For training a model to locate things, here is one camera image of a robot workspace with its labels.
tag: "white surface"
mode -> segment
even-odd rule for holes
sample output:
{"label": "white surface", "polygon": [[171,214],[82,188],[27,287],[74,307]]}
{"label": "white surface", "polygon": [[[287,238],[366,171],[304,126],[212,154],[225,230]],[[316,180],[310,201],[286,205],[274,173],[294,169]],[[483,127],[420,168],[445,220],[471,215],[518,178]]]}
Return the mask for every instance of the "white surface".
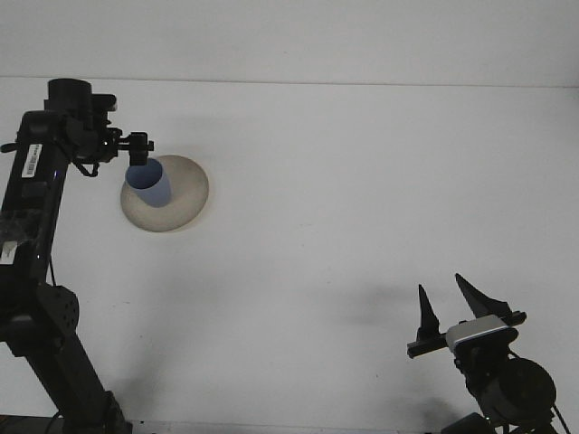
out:
{"label": "white surface", "polygon": [[[436,430],[477,409],[451,354],[415,360],[419,283],[445,329],[459,271],[527,311],[513,349],[579,423],[576,90],[96,81],[115,126],[193,158],[213,193],[186,231],[119,207],[128,156],[71,170],[53,249],[79,334],[133,420]],[[44,80],[0,80],[5,141]],[[0,158],[5,185],[12,158]],[[52,414],[0,346],[0,408]]]}
{"label": "white surface", "polygon": [[579,2],[4,0],[0,75],[579,85]]}
{"label": "white surface", "polygon": [[183,422],[135,421],[134,434],[398,434],[394,430],[294,428]]}
{"label": "white surface", "polygon": [[0,256],[0,265],[12,265],[14,264],[14,258],[16,257],[16,248],[18,247],[18,242],[16,241],[4,241],[2,242],[2,255]]}

